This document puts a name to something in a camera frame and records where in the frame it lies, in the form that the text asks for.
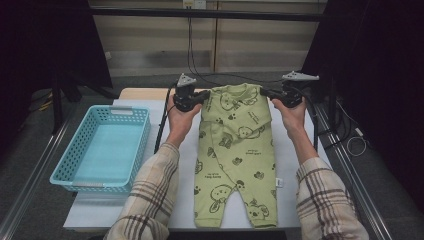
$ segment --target baby onesie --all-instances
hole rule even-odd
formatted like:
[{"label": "baby onesie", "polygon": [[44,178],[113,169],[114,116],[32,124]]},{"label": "baby onesie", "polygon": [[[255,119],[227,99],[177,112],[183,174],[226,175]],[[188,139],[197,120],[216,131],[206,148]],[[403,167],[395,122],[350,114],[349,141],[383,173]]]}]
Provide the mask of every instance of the baby onesie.
[{"label": "baby onesie", "polygon": [[271,114],[259,88],[213,88],[203,104],[194,186],[198,227],[220,227],[234,191],[255,228],[277,225]]}]

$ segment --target white table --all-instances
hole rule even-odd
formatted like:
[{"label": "white table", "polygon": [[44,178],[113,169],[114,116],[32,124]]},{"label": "white table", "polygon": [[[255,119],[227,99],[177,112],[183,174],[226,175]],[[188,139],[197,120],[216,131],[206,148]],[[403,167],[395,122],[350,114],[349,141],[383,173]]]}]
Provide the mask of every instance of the white table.
[{"label": "white table", "polygon": [[[124,89],[120,99],[114,102],[114,105],[150,108],[152,129],[144,154],[145,159],[153,155],[165,94],[165,89]],[[269,105],[273,119],[271,126],[274,146],[279,146],[275,147],[276,176],[283,179],[284,182],[282,188],[277,188],[277,226],[279,228],[299,227],[300,223],[296,213],[297,180],[295,175],[299,165],[292,143],[282,124],[280,112],[273,107],[272,103],[269,103]],[[193,214],[194,167],[197,158],[199,123],[200,114],[193,120],[193,126],[180,146],[180,183],[177,201],[169,222],[170,229],[202,230],[196,228]],[[305,129],[312,140],[313,124],[308,113],[305,119]],[[162,140],[165,140],[168,132],[168,126],[165,126]],[[329,164],[321,142],[318,146],[321,158]],[[126,196],[122,195],[78,193],[64,227],[76,231],[106,230],[117,219],[125,200]],[[238,192],[234,192],[227,201],[221,228],[252,228]]]}]

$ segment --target plaid shirt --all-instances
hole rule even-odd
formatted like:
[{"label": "plaid shirt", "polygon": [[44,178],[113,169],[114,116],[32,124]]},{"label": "plaid shirt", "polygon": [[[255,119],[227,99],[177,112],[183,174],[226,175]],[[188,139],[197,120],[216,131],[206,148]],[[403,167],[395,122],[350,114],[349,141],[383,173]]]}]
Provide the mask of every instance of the plaid shirt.
[{"label": "plaid shirt", "polygon": [[297,171],[297,214],[302,239],[368,239],[357,220],[354,203],[339,176],[320,158]]},{"label": "plaid shirt", "polygon": [[[179,152],[163,144],[140,169],[125,206],[104,239],[166,239],[178,188]],[[297,211],[303,239],[368,239],[344,184],[320,159],[300,166]]]}]

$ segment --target basket handle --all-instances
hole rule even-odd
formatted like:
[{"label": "basket handle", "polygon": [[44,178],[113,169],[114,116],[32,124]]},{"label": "basket handle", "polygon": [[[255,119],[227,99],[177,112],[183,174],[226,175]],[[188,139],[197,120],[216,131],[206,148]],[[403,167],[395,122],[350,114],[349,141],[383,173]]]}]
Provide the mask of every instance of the basket handle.
[{"label": "basket handle", "polygon": [[134,115],[134,109],[130,106],[109,106],[111,114],[115,115]]},{"label": "basket handle", "polygon": [[95,187],[95,188],[103,188],[104,184],[99,182],[73,182],[73,187]]}]

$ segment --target blue plastic basket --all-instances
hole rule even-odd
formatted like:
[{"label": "blue plastic basket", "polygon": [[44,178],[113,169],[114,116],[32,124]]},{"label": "blue plastic basket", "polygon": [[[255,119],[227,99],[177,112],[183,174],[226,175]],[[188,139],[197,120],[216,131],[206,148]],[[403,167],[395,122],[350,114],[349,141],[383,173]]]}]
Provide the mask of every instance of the blue plastic basket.
[{"label": "blue plastic basket", "polygon": [[149,132],[147,108],[90,107],[50,182],[75,192],[130,192]]}]

